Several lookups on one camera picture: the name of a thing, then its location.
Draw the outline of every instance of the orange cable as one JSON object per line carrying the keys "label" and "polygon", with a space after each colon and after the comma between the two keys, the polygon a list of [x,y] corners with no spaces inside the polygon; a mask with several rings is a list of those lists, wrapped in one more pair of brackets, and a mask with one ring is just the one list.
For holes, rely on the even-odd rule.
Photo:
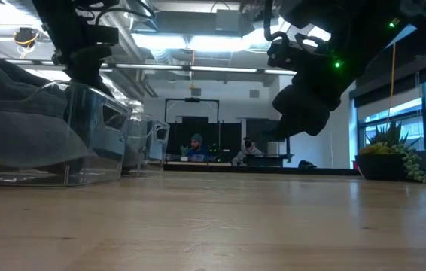
{"label": "orange cable", "polygon": [[397,50],[397,43],[394,42],[393,53],[392,53],[392,78],[391,78],[391,98],[388,103],[388,112],[387,112],[387,124],[391,116],[391,107],[392,107],[392,98],[394,98],[394,80],[395,80],[395,53]]}
{"label": "orange cable", "polygon": [[31,42],[35,41],[35,40],[38,38],[38,36],[39,36],[39,32],[35,35],[35,37],[34,37],[34,38],[31,38],[31,39],[30,39],[30,40],[28,40],[28,41],[16,41],[16,40],[15,40],[16,35],[17,35],[17,33],[14,33],[14,41],[15,41],[17,44],[28,44],[28,43],[31,43]]}

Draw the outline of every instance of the ceiling light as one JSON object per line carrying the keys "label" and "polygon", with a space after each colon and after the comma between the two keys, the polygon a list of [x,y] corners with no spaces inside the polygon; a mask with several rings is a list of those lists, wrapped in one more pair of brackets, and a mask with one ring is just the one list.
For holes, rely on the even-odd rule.
{"label": "ceiling light", "polygon": [[243,72],[243,73],[256,73],[256,69],[244,68],[228,68],[228,67],[205,67],[205,66],[191,66],[192,71],[204,72]]}
{"label": "ceiling light", "polygon": [[169,71],[183,70],[183,66],[179,66],[179,65],[148,65],[148,64],[116,64],[116,68],[152,69],[152,70],[169,70]]}
{"label": "ceiling light", "polygon": [[41,21],[17,10],[13,5],[0,4],[0,24],[18,26],[40,26]]}
{"label": "ceiling light", "polygon": [[266,69],[265,73],[267,75],[296,75],[297,72],[286,71],[286,70],[275,70],[275,69]]}
{"label": "ceiling light", "polygon": [[[321,38],[324,41],[329,41],[330,38],[332,38],[332,34],[330,34],[329,32],[321,29],[320,27],[314,26],[314,28],[312,30],[310,30],[309,36],[311,37],[317,37],[317,38]],[[317,47],[317,44],[313,41],[310,40],[305,40],[303,41],[304,44],[308,44],[310,46],[313,47]]]}
{"label": "ceiling light", "polygon": [[46,78],[48,80],[61,80],[61,81],[69,81],[71,78],[64,72],[61,71],[51,71],[51,70],[33,70],[26,69],[26,71],[32,73],[35,76],[39,76],[42,78]]}
{"label": "ceiling light", "polygon": [[178,35],[143,35],[132,34],[136,45],[139,47],[161,50],[161,49],[184,49],[186,42]]}
{"label": "ceiling light", "polygon": [[9,63],[15,65],[32,65],[34,62],[32,60],[21,60],[21,59],[6,59]]}
{"label": "ceiling light", "polygon": [[42,65],[55,65],[54,62],[52,62],[52,61],[41,61],[41,64]]}
{"label": "ceiling light", "polygon": [[248,47],[238,37],[194,36],[190,42],[190,49],[201,52],[237,52]]}

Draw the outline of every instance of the clear plastic container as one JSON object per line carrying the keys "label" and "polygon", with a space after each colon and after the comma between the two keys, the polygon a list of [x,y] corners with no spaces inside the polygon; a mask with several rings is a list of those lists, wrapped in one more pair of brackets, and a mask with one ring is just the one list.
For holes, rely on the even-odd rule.
{"label": "clear plastic container", "polygon": [[166,159],[169,124],[146,114],[133,113],[123,161],[123,174],[133,176],[160,175]]}
{"label": "clear plastic container", "polygon": [[0,185],[60,187],[120,178],[131,110],[118,101],[83,84],[55,81],[28,99],[0,101],[4,107]]}

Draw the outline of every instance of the person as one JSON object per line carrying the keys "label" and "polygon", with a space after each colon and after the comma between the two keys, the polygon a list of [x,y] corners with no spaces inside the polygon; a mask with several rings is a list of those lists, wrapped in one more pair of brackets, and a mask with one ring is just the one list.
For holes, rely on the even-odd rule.
{"label": "person", "polygon": [[253,142],[249,137],[245,137],[245,147],[233,158],[232,164],[234,166],[240,165],[247,155],[263,155],[263,153],[255,147],[255,142]]}
{"label": "person", "polygon": [[191,149],[187,153],[187,157],[193,157],[195,155],[208,156],[208,150],[202,145],[203,137],[196,133],[191,137]]}

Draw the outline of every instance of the beanie hat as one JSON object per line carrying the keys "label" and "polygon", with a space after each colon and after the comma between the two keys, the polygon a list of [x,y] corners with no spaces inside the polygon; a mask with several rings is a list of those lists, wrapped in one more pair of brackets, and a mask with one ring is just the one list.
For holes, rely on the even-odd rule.
{"label": "beanie hat", "polygon": [[203,137],[200,134],[196,133],[191,137],[191,140],[196,140],[201,143],[203,141]]}

